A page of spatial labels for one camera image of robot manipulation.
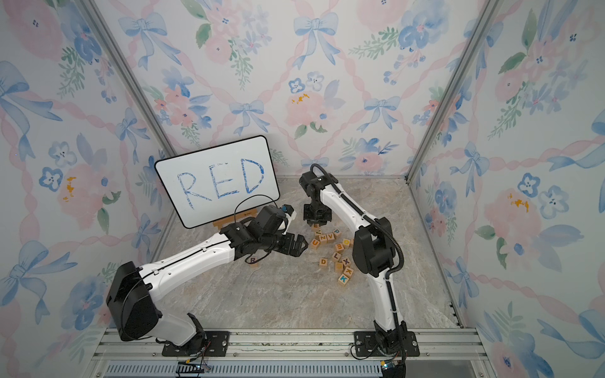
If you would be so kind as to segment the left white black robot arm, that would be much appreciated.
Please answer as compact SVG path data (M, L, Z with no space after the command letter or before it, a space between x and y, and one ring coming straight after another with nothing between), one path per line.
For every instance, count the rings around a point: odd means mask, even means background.
M225 225L209 239L167 259L119 266L106 304L121 341L155 337L182 347L202 340L205 332L194 315L180 318L161 309L158 301L195 277L259 250L299 257L308 243L288 231L295 219L290 205L264 206L256 217Z

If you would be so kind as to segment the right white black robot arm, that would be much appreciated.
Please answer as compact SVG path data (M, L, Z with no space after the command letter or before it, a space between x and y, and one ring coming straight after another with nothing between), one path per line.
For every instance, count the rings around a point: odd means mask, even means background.
M405 358L407 327L392 285L392 274L403 268L404 257L390 221L362 209L338 179L317 163L302 174L299 184L310 198L303 208L303 219L309 225L327 225L335 215L353 233L352 259L370 287L377 344L384 354Z

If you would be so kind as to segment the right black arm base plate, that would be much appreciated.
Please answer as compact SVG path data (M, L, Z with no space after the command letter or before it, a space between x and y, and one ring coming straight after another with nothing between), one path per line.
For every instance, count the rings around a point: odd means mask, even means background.
M406 358L412 358L421 354L413 332L403 333L401 339L397 332L384 335L380 332L356 331L353 336L353 353L358 358L388 357L401 352Z

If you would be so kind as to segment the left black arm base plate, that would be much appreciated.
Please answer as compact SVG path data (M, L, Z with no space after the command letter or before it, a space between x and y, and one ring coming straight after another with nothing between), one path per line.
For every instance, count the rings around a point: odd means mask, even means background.
M184 346L166 342L162 357L225 357L230 335L229 331L206 331L204 335L195 335Z

